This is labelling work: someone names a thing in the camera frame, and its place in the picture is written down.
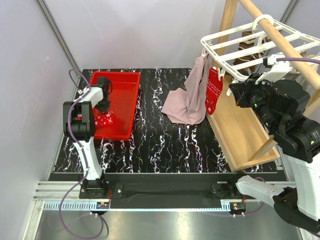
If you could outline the red snowflake sock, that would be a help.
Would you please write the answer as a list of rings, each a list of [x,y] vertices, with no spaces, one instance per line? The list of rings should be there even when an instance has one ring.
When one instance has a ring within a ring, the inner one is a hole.
[[[106,113],[98,113],[94,117],[95,126],[100,129],[106,126],[110,126],[115,122],[116,115],[113,111],[108,111]]]
[[[218,99],[223,90],[223,76],[219,68],[212,67],[208,74],[208,83],[206,88],[205,107],[209,115],[216,110]]]

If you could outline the white clip hanger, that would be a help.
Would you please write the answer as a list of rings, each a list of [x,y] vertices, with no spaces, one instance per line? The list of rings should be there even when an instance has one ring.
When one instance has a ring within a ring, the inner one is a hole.
[[[266,19],[271,20],[273,26],[280,32],[284,32],[287,35],[284,37],[289,43],[296,40],[303,41],[303,44],[300,44],[295,47],[295,50],[298,53],[302,53],[306,50],[318,47],[320,45],[320,40],[316,37],[304,34],[286,24],[281,23],[280,21],[274,20],[270,15],[263,15]],[[212,44],[212,41],[220,37],[227,37],[231,34],[242,33],[245,30],[251,30],[251,33],[247,36],[242,36],[232,40],[228,40],[222,43]],[[210,55],[212,59],[222,68],[221,72],[227,72],[233,76],[234,80],[237,82],[244,82],[249,77],[245,74],[240,73],[242,69],[248,69],[252,66],[260,65],[263,63],[263,56],[260,58],[249,59],[243,63],[232,64],[233,61],[237,59],[242,59],[247,56],[260,55],[266,53],[268,50],[276,49],[276,44],[271,41],[263,41],[264,39],[269,38],[269,36],[263,31],[257,28],[257,23],[251,22],[244,24],[238,27],[234,27],[228,30],[217,32],[204,36],[200,43],[203,46],[203,50],[206,54]],[[234,51],[228,54],[218,53],[218,50],[223,48],[228,48],[233,45],[238,45],[244,42],[252,42],[253,46],[246,49],[241,49]]]

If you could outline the mauve sock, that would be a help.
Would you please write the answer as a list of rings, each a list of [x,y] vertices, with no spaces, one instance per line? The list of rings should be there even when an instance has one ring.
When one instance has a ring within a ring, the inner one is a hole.
[[[184,82],[185,89],[169,91],[161,112],[173,124],[200,124],[206,116],[206,91],[212,58],[199,56]]]

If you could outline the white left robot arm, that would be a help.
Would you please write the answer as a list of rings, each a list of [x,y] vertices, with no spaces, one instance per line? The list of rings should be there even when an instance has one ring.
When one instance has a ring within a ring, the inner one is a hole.
[[[108,193],[108,184],[98,162],[94,146],[96,124],[94,108],[106,113],[113,87],[106,77],[99,77],[97,84],[90,85],[77,99],[62,105],[63,132],[73,142],[83,169],[81,193],[103,198]]]

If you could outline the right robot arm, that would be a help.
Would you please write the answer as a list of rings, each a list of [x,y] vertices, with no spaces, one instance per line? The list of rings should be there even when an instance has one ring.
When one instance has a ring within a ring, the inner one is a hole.
[[[246,195],[274,208],[286,223],[320,232],[320,125],[304,116],[310,94],[294,80],[231,83],[235,103],[251,108],[292,168],[295,187],[273,186],[239,173],[228,185],[232,198]]]

